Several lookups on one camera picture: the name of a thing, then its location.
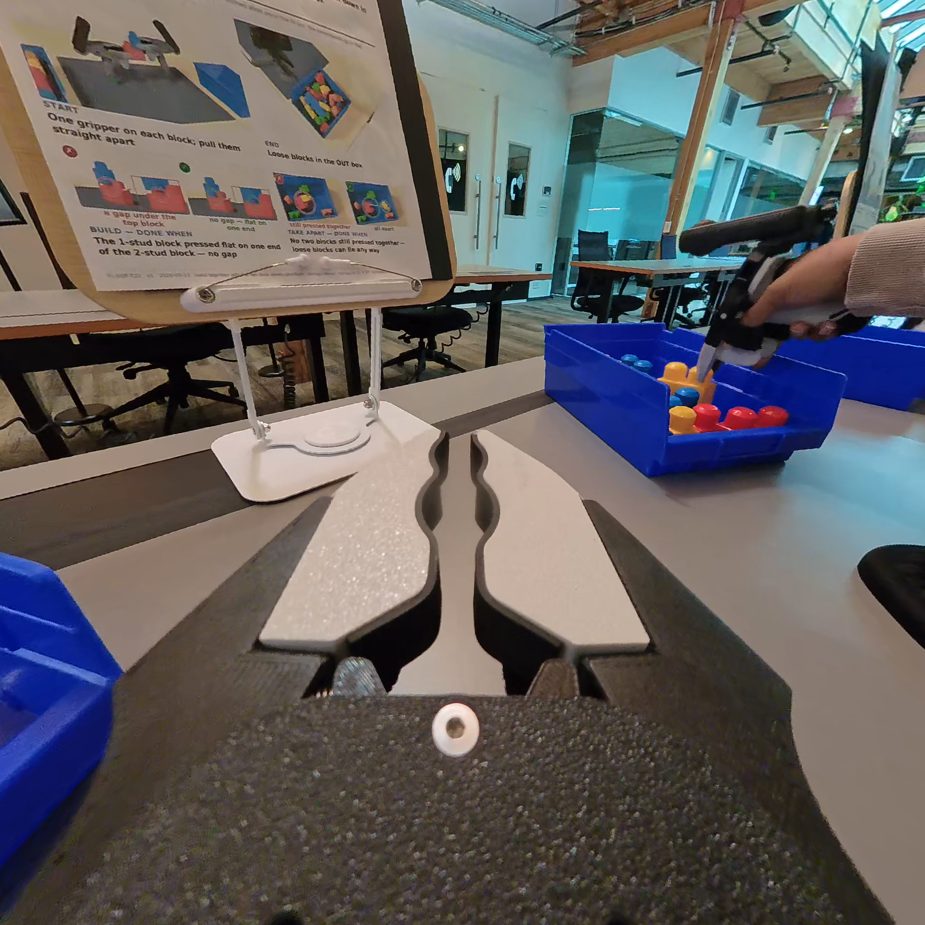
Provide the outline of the person's right hand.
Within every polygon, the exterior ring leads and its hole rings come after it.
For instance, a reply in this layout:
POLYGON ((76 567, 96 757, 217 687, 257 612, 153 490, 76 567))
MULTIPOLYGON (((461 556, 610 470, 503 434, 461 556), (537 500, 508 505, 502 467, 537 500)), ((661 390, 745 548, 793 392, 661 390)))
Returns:
POLYGON ((744 314, 744 327, 759 328, 770 319, 789 313, 791 337, 827 341, 840 335, 829 318, 846 302, 849 273, 855 253, 866 234, 839 238, 808 252, 786 273, 770 283, 744 314))

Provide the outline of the phone booth door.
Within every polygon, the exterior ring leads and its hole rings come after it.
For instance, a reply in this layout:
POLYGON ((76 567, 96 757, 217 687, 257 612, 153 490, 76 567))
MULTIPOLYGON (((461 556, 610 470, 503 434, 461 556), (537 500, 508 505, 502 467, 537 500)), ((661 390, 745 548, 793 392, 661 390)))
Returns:
POLYGON ((442 191, 449 210, 458 264, 480 260, 483 225, 483 152, 472 135, 442 126, 437 128, 442 191))
POLYGON ((519 236, 526 230, 526 200, 532 148, 517 141, 504 141, 497 151, 495 167, 492 261, 514 266, 518 260, 519 236))

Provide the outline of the wooden desk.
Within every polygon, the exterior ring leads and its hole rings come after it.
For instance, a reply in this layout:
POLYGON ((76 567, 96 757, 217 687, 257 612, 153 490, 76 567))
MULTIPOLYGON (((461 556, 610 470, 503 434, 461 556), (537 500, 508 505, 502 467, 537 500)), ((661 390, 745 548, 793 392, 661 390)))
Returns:
MULTIPOLYGON (((92 333, 120 333, 147 329, 157 328, 142 329, 137 324, 116 317, 102 308, 93 307, 90 299, 76 290, 2 292, 2 385, 6 387, 17 408, 17 419, 24 422, 26 429, 48 460, 71 456, 71 450, 67 445, 67 434, 79 427, 99 425, 106 436, 118 436, 120 431, 119 428, 117 431, 105 429, 101 423, 85 423, 77 426, 56 423, 53 415, 45 409, 39 392, 31 386, 29 377, 39 373, 66 376, 71 370, 98 369, 104 366, 111 366, 121 373, 119 366, 122 365, 122 361, 104 363, 93 358, 90 351, 81 343, 83 337, 92 333)), ((230 349, 222 350, 202 361, 216 359, 220 353, 230 349)), ((142 372, 138 376, 147 373, 163 375, 158 385, 167 379, 167 373, 160 369, 142 372)), ((90 400, 79 399, 68 378, 65 379, 64 386, 74 407, 78 403, 84 406, 98 405, 110 409, 119 407, 118 405, 111 408, 108 405, 93 404, 90 400)), ((122 415, 113 419, 115 426, 117 426, 116 419, 122 415)))
POLYGON ((485 367, 499 362, 504 302, 528 297, 531 282, 551 281, 550 273, 503 267, 458 267, 454 285, 444 298, 451 306, 476 305, 487 307, 488 327, 485 347, 485 367))
POLYGON ((573 260, 569 263, 571 268, 579 271, 601 275, 606 279, 604 303, 595 311, 586 310, 595 318, 598 324, 607 323, 614 316, 611 313, 615 296, 614 284, 621 284, 623 292, 625 285, 633 278, 641 278, 650 289, 667 290, 666 300, 659 304, 655 313, 647 317, 665 325, 667 330, 673 330, 677 324, 679 290, 688 285, 692 277, 714 277, 720 283, 729 284, 741 268, 742 261, 736 258, 677 258, 667 260, 615 260, 615 261, 582 261, 573 260))

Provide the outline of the blue plastic bin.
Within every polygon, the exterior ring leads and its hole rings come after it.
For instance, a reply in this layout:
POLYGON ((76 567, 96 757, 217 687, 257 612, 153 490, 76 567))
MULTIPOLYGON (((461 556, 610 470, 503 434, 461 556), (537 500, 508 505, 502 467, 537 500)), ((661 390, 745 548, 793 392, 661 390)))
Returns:
POLYGON ((645 476, 673 476, 784 463, 797 451, 823 445, 845 396, 844 374, 774 356, 757 371, 724 364, 712 403, 759 411, 777 406, 786 424, 737 431, 673 435, 670 363, 695 367, 704 336, 654 323, 548 325, 545 390, 645 476))
POLYGON ((1 862, 106 754, 122 669, 50 568, 1 555, 1 862))
POLYGON ((866 327, 829 341, 786 341, 778 356, 846 377, 844 398, 901 411, 923 411, 924 334, 866 327))

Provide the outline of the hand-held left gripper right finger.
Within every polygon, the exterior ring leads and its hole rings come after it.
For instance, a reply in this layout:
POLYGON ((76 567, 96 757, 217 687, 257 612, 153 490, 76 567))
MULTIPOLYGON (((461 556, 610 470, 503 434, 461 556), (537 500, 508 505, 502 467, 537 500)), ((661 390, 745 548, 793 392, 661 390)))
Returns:
POLYGON ((526 694, 548 661, 646 653, 650 634, 580 494, 488 430, 472 435, 471 474, 474 628, 505 692, 526 694))

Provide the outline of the black office chair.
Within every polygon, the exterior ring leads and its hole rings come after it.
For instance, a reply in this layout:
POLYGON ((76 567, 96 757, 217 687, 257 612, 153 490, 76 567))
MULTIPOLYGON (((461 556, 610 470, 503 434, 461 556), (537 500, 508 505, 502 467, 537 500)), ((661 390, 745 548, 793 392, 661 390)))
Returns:
POLYGON ((202 361, 233 346, 230 332, 219 323, 120 333, 92 333, 85 335, 81 343, 93 358, 104 363, 122 361, 119 371, 126 379, 133 379, 142 372, 159 369, 167 373, 167 379, 157 387, 114 409, 78 403, 76 417, 57 416, 54 419, 56 423, 66 426, 101 423, 105 429, 117 431, 118 428, 113 424, 114 418, 153 403, 165 403, 167 410, 163 433, 167 435, 171 431, 178 410, 187 408, 189 400, 193 397, 222 402, 242 409, 246 407, 232 381, 195 379, 188 371, 189 364, 202 361))
MULTIPOLYGON (((577 259, 579 263, 608 262, 610 249, 607 232, 580 229, 577 231, 577 259)), ((626 280, 615 290, 615 274, 589 267, 578 267, 577 280, 571 297, 573 311, 585 312, 599 323, 616 321, 641 309, 644 299, 623 292, 626 280)))
POLYGON ((440 350, 437 337, 468 330, 473 318, 465 309, 456 306, 432 305, 405 308, 388 308, 382 313, 383 330, 399 335, 399 340, 412 348, 396 357, 382 361, 381 367, 415 362, 413 380, 418 381, 427 363, 438 364, 455 373, 465 370, 453 363, 447 353, 440 350))

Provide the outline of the wooden pillar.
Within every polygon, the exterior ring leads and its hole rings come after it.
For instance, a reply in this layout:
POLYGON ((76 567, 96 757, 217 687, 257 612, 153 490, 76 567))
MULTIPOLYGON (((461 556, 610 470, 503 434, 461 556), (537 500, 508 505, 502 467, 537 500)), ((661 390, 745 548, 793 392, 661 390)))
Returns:
POLYGON ((700 81, 687 133, 680 149, 667 214, 661 237, 675 237, 685 228, 707 138, 714 121, 719 95, 731 62, 743 3, 725 1, 714 4, 700 81))

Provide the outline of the printed instruction sheet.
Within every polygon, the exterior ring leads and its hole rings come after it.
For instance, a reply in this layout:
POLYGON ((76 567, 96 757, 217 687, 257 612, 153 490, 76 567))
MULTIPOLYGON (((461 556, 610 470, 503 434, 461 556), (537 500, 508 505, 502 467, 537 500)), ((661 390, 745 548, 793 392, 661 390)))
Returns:
POLYGON ((2 2, 6 137, 69 279, 431 279, 376 3, 2 2))

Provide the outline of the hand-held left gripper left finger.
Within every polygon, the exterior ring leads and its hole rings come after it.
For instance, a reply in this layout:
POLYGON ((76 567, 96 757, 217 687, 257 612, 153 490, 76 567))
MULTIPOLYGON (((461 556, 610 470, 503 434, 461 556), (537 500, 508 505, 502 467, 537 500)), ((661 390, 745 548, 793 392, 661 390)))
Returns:
POLYGON ((336 491, 260 631, 264 648, 360 658, 395 687, 441 625, 435 528, 448 456, 448 434, 429 432, 336 491))

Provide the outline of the black backing board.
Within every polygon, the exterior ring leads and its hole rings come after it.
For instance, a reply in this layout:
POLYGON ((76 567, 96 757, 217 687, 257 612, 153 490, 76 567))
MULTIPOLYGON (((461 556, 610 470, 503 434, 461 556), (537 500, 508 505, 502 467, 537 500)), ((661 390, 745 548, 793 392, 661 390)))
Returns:
POLYGON ((378 1, 376 5, 397 97, 403 149, 421 215, 430 277, 435 281, 451 280, 454 249, 436 154, 432 105, 414 62, 402 2, 378 1))

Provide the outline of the pile of mega blocks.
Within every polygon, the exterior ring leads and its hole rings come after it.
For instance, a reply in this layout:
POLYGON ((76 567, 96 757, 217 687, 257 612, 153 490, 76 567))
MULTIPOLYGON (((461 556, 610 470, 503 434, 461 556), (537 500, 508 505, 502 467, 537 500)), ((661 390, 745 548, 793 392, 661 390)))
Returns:
POLYGON ((780 406, 763 406, 758 410, 734 406, 722 411, 716 404, 701 403, 693 407, 682 401, 681 393, 670 393, 669 433, 671 436, 693 436, 725 431, 777 428, 788 424, 789 412, 780 406))

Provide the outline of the black padded wrist rest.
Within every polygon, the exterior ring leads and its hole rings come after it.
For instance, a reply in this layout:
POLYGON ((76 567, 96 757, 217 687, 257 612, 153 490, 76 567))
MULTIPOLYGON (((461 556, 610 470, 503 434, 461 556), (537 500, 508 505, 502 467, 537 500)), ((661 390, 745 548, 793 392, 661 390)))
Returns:
POLYGON ((924 647, 924 547, 873 549, 859 561, 858 575, 894 620, 924 647))

